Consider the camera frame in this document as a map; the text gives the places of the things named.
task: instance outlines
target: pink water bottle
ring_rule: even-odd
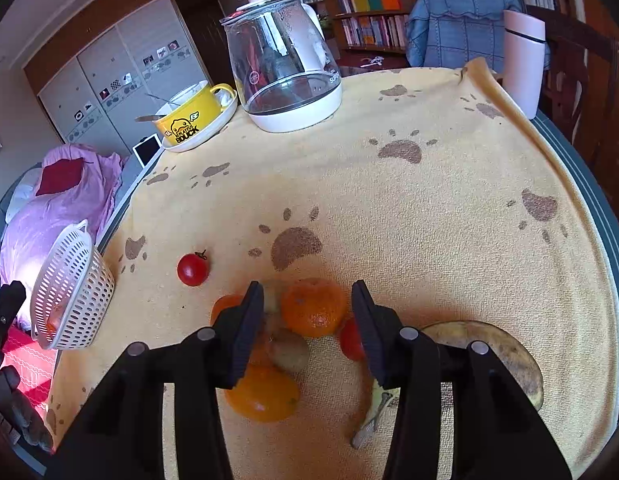
[[[528,119],[536,116],[545,63],[545,22],[504,10],[505,71],[503,88]]]

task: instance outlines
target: yellow mug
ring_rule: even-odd
[[[154,121],[158,131],[173,146],[195,136],[195,134],[215,120],[234,101],[237,95],[235,89],[228,84],[221,83],[210,88],[207,81],[201,81],[198,85],[193,85],[179,92],[171,101],[179,104],[179,97],[187,94],[187,92],[191,92],[196,86],[202,86],[202,88],[176,110],[168,113],[158,121]],[[225,106],[221,105],[221,96],[216,93],[219,91],[228,92],[231,96],[231,99],[228,100]],[[161,115],[170,109],[170,104],[165,104],[165,106],[158,110],[157,115]]]

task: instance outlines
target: perforated basket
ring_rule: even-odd
[[[114,278],[87,227],[87,220],[68,225],[36,278],[30,300],[32,336],[43,349],[90,345],[112,299]],[[67,307],[55,331],[46,322],[52,308],[61,303]]]

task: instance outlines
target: purple bedsheet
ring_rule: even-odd
[[[14,216],[5,230],[0,250],[0,278],[2,283],[19,280],[26,288],[26,302],[16,316],[16,322],[23,330],[31,329],[29,303],[32,289],[61,231],[69,224],[87,219],[88,232],[94,242],[114,211],[114,196],[121,185],[123,166],[117,153],[104,157],[88,146],[66,144],[48,152],[43,167],[62,158],[80,157],[85,163],[80,182],[75,187],[35,197]]]

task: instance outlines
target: red pillow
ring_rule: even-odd
[[[62,158],[45,166],[36,196],[61,193],[76,186],[83,173],[83,163],[83,158]]]

